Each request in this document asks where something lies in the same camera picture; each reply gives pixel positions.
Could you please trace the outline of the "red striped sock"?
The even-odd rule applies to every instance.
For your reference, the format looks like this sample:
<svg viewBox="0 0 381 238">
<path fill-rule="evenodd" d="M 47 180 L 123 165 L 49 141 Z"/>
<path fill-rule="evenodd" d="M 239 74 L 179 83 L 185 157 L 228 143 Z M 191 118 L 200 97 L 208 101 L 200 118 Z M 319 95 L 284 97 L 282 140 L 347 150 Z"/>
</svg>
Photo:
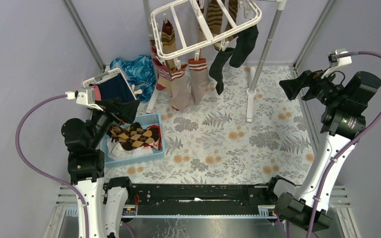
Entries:
<svg viewBox="0 0 381 238">
<path fill-rule="evenodd" d="M 175 100 L 174 100 L 174 98 L 171 96 L 170 97 L 170 105 L 171 105 L 171 107 L 175 110 L 175 111 L 179 111 L 179 109 L 178 109 L 178 107 L 177 107 L 177 105 L 176 105 L 176 102 L 175 102 Z"/>
<path fill-rule="evenodd" d="M 161 62 L 158 59 L 158 54 L 155 46 L 151 46 L 151 57 L 152 62 L 156 68 L 157 71 L 157 84 L 156 89 L 159 91 L 166 90 L 169 94 L 171 94 L 171 77 L 168 71 L 167 66 L 164 62 Z"/>
</svg>

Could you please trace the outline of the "black sock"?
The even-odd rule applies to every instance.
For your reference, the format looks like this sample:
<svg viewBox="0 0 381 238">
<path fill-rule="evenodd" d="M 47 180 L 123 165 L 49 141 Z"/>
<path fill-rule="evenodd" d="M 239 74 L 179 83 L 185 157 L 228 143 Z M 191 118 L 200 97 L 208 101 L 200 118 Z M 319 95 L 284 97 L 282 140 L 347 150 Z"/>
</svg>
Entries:
<svg viewBox="0 0 381 238">
<path fill-rule="evenodd" d="M 229 65 L 240 67 L 254 50 L 259 31 L 257 25 L 253 25 L 238 34 L 236 47 L 230 58 Z"/>
<path fill-rule="evenodd" d="M 216 81 L 215 89 L 218 95 L 221 95 L 224 90 L 223 67 L 234 53 L 234 50 L 234 48 L 229 47 L 224 51 L 220 50 L 209 69 L 209 76 Z"/>
</svg>

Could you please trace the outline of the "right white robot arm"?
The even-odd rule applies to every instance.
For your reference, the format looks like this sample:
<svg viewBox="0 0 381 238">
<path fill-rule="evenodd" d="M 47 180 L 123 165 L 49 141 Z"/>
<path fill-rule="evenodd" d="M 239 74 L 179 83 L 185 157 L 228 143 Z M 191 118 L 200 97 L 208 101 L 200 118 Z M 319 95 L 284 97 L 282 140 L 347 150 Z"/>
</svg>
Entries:
<svg viewBox="0 0 381 238">
<path fill-rule="evenodd" d="M 311 232 L 332 224 L 327 211 L 333 186 L 355 148 L 355 137 L 366 128 L 363 111 L 381 87 L 381 79 L 366 71 L 357 72 L 346 85 L 334 84 L 334 78 L 322 70 L 307 70 L 298 78 L 279 82 L 289 100 L 307 88 L 303 100 L 317 99 L 325 106 L 318 152 L 302 185 L 275 176 L 264 192 L 266 201 L 275 204 L 278 217 Z"/>
</svg>

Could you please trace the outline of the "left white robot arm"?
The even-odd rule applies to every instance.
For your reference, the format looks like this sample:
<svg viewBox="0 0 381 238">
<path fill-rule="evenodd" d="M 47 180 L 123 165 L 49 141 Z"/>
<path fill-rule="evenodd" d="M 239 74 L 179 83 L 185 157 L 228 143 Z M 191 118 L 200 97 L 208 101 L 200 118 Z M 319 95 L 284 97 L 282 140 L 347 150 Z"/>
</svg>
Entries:
<svg viewBox="0 0 381 238">
<path fill-rule="evenodd" d="M 98 145 L 114 122 L 134 122 L 140 101 L 112 99 L 102 104 L 103 110 L 95 110 L 91 119 L 69 119 L 61 127 L 70 185 L 77 196 L 80 238 L 118 238 L 123 208 L 134 197 L 129 177 L 105 183 L 105 154 Z"/>
</svg>

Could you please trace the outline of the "pile of socks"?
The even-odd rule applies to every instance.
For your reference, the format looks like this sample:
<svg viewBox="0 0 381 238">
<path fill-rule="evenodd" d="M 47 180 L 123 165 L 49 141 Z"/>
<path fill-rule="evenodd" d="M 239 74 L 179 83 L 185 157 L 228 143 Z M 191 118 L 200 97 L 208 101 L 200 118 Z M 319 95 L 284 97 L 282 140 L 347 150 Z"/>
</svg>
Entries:
<svg viewBox="0 0 381 238">
<path fill-rule="evenodd" d="M 107 136 L 108 157 L 113 160 L 152 155 L 155 150 L 162 150 L 161 130 L 157 125 L 146 128 L 138 122 L 127 128 L 112 125 Z"/>
</svg>

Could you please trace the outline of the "blue laundry basket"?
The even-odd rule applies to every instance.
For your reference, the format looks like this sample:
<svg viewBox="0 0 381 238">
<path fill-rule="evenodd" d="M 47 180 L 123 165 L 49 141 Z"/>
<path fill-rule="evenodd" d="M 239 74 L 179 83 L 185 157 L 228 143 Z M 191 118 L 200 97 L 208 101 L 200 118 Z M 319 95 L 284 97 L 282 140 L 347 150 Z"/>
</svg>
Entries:
<svg viewBox="0 0 381 238">
<path fill-rule="evenodd" d="M 105 167 L 106 168 L 114 168 L 114 167 L 120 167 L 120 166 L 126 166 L 126 165 L 132 165 L 136 163 L 143 163 L 143 162 L 149 162 L 154 160 L 163 159 L 166 154 L 167 146 L 165 142 L 164 137 L 164 131 L 162 128 L 162 120 L 161 120 L 161 114 L 160 113 L 152 113 L 152 114 L 146 114 L 137 116 L 135 118 L 135 122 L 139 122 L 143 128 L 147 128 L 151 125 L 157 125 L 160 127 L 161 132 L 161 149 L 157 150 L 155 148 L 152 148 L 152 154 L 148 155 L 139 155 L 139 156 L 131 156 L 128 158 L 121 158 L 119 160 L 114 160 L 109 157 L 110 149 L 107 146 L 107 142 L 109 140 L 109 136 L 104 135 L 100 142 L 100 149 L 105 153 Z"/>
</svg>

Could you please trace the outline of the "dark navy cloth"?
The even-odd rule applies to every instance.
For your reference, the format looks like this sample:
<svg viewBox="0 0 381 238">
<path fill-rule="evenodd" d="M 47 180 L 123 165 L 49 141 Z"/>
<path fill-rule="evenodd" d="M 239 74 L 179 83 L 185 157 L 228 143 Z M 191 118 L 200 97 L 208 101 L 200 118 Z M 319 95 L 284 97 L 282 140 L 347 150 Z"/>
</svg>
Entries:
<svg viewBox="0 0 381 238">
<path fill-rule="evenodd" d="M 100 89 L 102 100 L 121 98 L 124 102 L 136 100 L 136 97 L 121 74 L 97 84 Z"/>
</svg>

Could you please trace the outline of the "pink cloth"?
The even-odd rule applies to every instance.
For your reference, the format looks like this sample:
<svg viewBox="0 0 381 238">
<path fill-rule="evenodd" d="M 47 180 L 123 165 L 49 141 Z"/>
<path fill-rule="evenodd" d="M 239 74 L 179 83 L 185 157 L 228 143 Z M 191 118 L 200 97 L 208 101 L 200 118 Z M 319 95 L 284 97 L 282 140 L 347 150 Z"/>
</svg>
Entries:
<svg viewBox="0 0 381 238">
<path fill-rule="evenodd" d="M 102 97 L 101 97 L 101 92 L 100 92 L 99 87 L 97 85 L 92 85 L 91 88 L 94 91 L 95 101 L 101 101 Z"/>
</svg>

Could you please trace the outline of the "silver drying rack stand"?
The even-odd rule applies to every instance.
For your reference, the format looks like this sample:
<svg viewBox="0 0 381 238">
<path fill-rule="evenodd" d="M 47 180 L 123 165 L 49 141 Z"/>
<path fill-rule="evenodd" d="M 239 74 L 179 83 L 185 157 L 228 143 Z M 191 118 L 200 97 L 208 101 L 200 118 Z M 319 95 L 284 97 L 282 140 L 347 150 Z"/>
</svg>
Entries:
<svg viewBox="0 0 381 238">
<path fill-rule="evenodd" d="M 204 8 L 205 7 L 205 3 L 204 3 L 203 0 L 196 0 L 196 2 L 197 2 L 197 4 L 199 5 L 200 8 Z M 272 43 L 273 36 L 275 34 L 275 31 L 276 31 L 279 19 L 281 17 L 282 11 L 284 10 L 287 1 L 285 1 L 285 0 L 275 0 L 274 2 L 277 3 L 276 11 L 275 11 L 275 16 L 274 16 L 273 22 L 271 24 L 267 40 L 266 40 L 265 45 L 263 47 L 260 60 L 259 60 L 259 62 L 258 62 L 256 67 L 252 67 L 250 69 L 250 77 L 249 77 L 249 81 L 248 81 L 249 87 L 246 90 L 246 97 L 247 97 L 246 121 L 247 122 L 252 122 L 253 121 L 253 114 L 254 114 L 253 104 L 254 104 L 254 98 L 255 98 L 255 95 L 256 95 L 255 87 L 257 85 L 258 80 L 260 79 L 260 74 L 262 73 L 262 70 L 263 70 L 263 67 L 264 67 L 264 64 L 265 64 L 265 60 L 266 60 L 266 56 L 267 56 L 267 54 L 269 52 L 269 48 L 270 48 L 270 45 Z M 154 39 L 151 36 L 152 30 L 151 30 L 151 25 L 149 23 L 149 14 L 152 12 L 152 11 L 150 11 L 149 1 L 148 0 L 144 0 L 143 1 L 143 6 L 144 6 L 144 11 L 145 11 L 145 14 L 146 14 L 146 17 L 147 17 L 146 21 L 147 21 L 147 28 L 148 28 L 148 36 L 150 37 L 151 40 L 154 41 Z M 246 6 L 244 6 L 244 8 L 245 8 L 245 14 L 246 14 L 249 9 L 246 9 Z M 167 60 L 160 59 L 159 56 L 158 56 L 158 59 L 161 62 L 167 61 Z M 172 61 L 174 62 L 174 66 L 177 69 L 181 68 L 182 63 L 179 60 L 179 57 L 177 59 L 172 59 Z"/>
</svg>

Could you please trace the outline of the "blue patterned cloth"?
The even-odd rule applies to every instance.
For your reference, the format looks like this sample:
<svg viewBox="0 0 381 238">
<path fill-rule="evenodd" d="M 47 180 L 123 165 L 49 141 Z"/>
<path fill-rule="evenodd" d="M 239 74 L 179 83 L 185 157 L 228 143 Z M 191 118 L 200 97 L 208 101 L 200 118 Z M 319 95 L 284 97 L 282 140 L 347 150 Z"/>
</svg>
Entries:
<svg viewBox="0 0 381 238">
<path fill-rule="evenodd" d="M 135 91 L 142 91 L 137 95 L 141 102 L 147 103 L 150 101 L 156 85 L 156 76 L 151 57 L 140 55 L 132 61 L 116 58 L 110 63 L 110 69 L 113 68 L 121 68 L 128 77 L 129 85 L 134 85 Z"/>
</svg>

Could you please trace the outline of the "white laundry basket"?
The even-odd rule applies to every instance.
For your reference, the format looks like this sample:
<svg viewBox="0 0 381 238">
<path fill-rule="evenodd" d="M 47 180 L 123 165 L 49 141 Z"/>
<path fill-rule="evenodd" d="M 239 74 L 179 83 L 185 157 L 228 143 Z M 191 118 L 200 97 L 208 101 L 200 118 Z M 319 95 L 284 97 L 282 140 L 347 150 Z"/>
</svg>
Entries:
<svg viewBox="0 0 381 238">
<path fill-rule="evenodd" d="M 98 76 L 83 81 L 84 88 L 94 89 L 97 101 L 120 99 L 121 103 L 137 100 L 126 73 L 114 68 Z"/>
</svg>

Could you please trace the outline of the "brown patterned hanging sock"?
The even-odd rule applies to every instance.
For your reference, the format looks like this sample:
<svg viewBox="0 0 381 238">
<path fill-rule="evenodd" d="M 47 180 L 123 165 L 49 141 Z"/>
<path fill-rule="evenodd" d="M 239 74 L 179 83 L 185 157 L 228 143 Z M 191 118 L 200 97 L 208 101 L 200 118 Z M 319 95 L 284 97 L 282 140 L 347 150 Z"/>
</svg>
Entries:
<svg viewBox="0 0 381 238">
<path fill-rule="evenodd" d="M 228 0 L 228 12 L 233 20 L 234 23 L 236 23 L 237 19 L 237 13 L 238 13 L 238 0 Z M 228 31 L 232 29 L 232 26 L 229 22 L 227 22 L 225 30 Z M 227 38 L 229 42 L 231 42 L 233 39 L 237 37 L 237 34 L 234 34 Z"/>
</svg>

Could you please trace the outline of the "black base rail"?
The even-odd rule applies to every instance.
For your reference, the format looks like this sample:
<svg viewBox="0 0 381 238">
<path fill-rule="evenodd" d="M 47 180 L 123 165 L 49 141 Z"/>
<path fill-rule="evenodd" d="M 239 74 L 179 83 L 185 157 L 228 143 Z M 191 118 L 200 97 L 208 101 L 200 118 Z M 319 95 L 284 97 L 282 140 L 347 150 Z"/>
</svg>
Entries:
<svg viewBox="0 0 381 238">
<path fill-rule="evenodd" d="M 259 206 L 274 207 L 278 196 L 268 184 L 124 184 L 126 204 L 140 216 L 250 216 Z"/>
</svg>

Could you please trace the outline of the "white sock hanger frame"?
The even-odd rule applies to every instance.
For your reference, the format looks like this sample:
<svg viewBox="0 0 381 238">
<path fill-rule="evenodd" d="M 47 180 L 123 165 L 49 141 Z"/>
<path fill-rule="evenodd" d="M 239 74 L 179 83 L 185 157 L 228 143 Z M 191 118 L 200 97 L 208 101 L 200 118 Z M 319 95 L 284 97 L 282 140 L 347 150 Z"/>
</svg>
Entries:
<svg viewBox="0 0 381 238">
<path fill-rule="evenodd" d="M 159 58 L 162 60 L 172 60 L 172 59 L 176 60 L 178 57 L 180 57 L 182 55 L 185 55 L 185 54 L 188 54 L 191 52 L 197 52 L 200 49 L 207 47 L 209 45 L 213 45 L 217 42 L 221 43 L 220 48 L 224 50 L 229 44 L 229 42 L 226 40 L 228 37 L 236 35 L 236 34 L 242 32 L 243 30 L 258 24 L 260 22 L 260 20 L 262 19 L 261 9 L 252 0 L 246 0 L 245 1 L 246 9 L 249 9 L 247 11 L 247 13 L 245 14 L 245 19 L 247 21 L 240 24 L 240 25 L 237 25 L 236 22 L 232 19 L 231 14 L 229 13 L 226 6 L 222 3 L 222 1 L 218 0 L 217 3 L 219 4 L 220 10 L 222 11 L 223 15 L 227 18 L 229 24 L 231 25 L 231 29 L 229 29 L 229 30 L 227 30 L 221 34 L 218 34 L 216 36 L 214 36 L 211 33 L 211 30 L 208 27 L 208 23 L 207 23 L 206 19 L 204 18 L 203 14 L 200 10 L 200 7 L 195 0 L 175 0 L 173 2 L 170 2 L 166 5 L 163 5 L 159 8 L 156 8 L 155 10 L 153 10 L 149 14 L 149 23 L 151 25 L 151 30 L 152 30 L 151 36 L 155 41 L 155 45 L 156 45 L 156 49 L 157 49 L 157 53 L 158 53 Z M 187 45 L 185 38 L 184 38 L 184 35 L 183 35 L 182 28 L 181 28 L 179 20 L 178 20 L 177 13 L 175 11 L 175 7 L 182 5 L 182 4 L 185 4 L 185 5 L 188 5 L 191 7 L 191 9 L 192 9 L 192 11 L 196 17 L 196 20 L 199 24 L 199 27 L 201 28 L 201 30 L 205 36 L 204 41 L 202 41 L 200 43 L 193 44 L 193 45 Z M 167 10 L 171 11 L 171 14 L 172 14 L 175 26 L 176 26 L 175 27 L 175 34 L 177 36 L 179 36 L 179 39 L 180 39 L 180 42 L 182 45 L 181 49 L 176 50 L 172 53 L 163 52 L 162 41 L 161 41 L 161 29 L 158 27 L 158 24 L 156 21 L 157 15 L 160 13 L 164 13 Z"/>
</svg>

